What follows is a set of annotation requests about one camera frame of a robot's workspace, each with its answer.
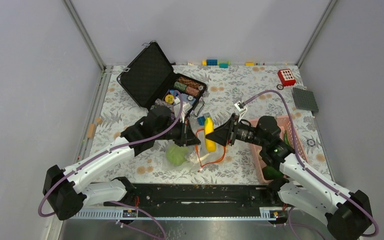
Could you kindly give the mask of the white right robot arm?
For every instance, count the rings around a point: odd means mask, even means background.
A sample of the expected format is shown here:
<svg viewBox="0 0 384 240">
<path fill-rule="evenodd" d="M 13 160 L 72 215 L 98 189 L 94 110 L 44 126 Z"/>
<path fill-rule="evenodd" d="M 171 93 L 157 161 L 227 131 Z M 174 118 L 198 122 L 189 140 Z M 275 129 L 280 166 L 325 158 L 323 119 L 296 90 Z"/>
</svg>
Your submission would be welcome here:
<svg viewBox="0 0 384 240">
<path fill-rule="evenodd" d="M 282 174 L 269 183 L 267 201 L 273 206 L 285 203 L 303 210 L 325 224 L 337 240 L 357 240 L 372 225 L 368 196 L 339 186 L 302 161 L 298 148 L 281 139 L 275 117 L 262 116 L 252 126 L 232 114 L 205 137 L 222 146 L 242 141 L 261 147 L 259 155 L 266 166 Z"/>
</svg>

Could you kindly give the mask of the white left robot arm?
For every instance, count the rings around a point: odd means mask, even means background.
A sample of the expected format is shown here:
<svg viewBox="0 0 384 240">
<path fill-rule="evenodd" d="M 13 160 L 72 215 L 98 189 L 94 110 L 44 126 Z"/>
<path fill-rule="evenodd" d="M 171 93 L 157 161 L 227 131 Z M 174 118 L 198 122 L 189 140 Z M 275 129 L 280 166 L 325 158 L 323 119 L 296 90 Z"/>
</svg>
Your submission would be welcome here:
<svg viewBox="0 0 384 240">
<path fill-rule="evenodd" d="M 201 143 L 187 120 L 173 119 L 168 107 L 157 106 L 99 152 L 65 168 L 50 167 L 46 171 L 38 214 L 41 217 L 55 215 L 63 221 L 87 205 L 110 201 L 119 201 L 124 206 L 132 204 L 135 192 L 121 179 L 108 182 L 95 182 L 95 179 L 120 162 L 151 149 L 158 140 L 173 141 L 179 147 Z"/>
</svg>

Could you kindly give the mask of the clear zip bag orange zipper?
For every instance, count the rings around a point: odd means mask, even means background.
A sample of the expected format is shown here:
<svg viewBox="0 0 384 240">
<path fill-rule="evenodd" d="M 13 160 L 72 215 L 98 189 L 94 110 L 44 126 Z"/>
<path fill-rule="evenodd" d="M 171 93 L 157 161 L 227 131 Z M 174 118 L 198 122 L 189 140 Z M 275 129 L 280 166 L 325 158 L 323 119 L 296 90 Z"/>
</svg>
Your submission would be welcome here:
<svg viewBox="0 0 384 240">
<path fill-rule="evenodd" d="M 188 160 L 180 166 L 174 166 L 168 162 L 165 153 L 168 166 L 177 169 L 186 169 L 187 167 L 191 167 L 192 169 L 196 169 L 197 172 L 202 172 L 206 167 L 209 167 L 210 165 L 220 164 L 227 154 L 227 148 L 217 143 L 216 151 L 208 152 L 206 149 L 205 141 L 203 141 L 203 143 L 200 145 L 188 146 L 187 148 L 189 148 L 189 155 L 187 157 Z"/>
</svg>

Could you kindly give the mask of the green toy cabbage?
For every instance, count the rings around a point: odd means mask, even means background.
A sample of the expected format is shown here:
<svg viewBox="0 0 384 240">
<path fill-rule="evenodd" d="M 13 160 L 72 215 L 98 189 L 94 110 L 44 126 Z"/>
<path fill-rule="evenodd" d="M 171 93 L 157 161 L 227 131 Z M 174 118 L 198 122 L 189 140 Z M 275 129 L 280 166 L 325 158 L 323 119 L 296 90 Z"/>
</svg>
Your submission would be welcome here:
<svg viewBox="0 0 384 240">
<path fill-rule="evenodd" d="M 165 155 L 169 163 L 178 167 L 188 161 L 189 148 L 172 144 L 167 148 Z"/>
</svg>

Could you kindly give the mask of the green toy chili pepper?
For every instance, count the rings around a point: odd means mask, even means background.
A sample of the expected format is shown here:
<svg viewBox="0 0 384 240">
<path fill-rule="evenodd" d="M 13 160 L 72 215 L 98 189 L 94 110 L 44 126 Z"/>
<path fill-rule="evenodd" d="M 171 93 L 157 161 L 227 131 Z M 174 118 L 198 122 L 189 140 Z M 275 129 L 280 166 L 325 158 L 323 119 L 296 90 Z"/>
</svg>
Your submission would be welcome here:
<svg viewBox="0 0 384 240">
<path fill-rule="evenodd" d="M 290 146 L 290 141 L 289 141 L 289 135 L 288 132 L 285 130 L 283 134 L 283 141 L 286 145 Z"/>
</svg>

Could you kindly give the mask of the yellow toy banana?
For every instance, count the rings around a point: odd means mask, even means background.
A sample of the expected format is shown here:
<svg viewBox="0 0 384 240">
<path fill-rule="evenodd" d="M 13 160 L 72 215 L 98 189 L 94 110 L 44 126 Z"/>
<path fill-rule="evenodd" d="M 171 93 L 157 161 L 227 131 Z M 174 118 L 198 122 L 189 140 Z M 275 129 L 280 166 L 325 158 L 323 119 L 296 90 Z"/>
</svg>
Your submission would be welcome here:
<svg viewBox="0 0 384 240">
<path fill-rule="evenodd" d="M 216 143 L 213 140 L 207 139 L 207 136 L 214 132 L 214 123 L 211 117 L 206 117 L 204 121 L 204 136 L 205 136 L 205 147 L 209 153 L 217 150 Z"/>
</svg>

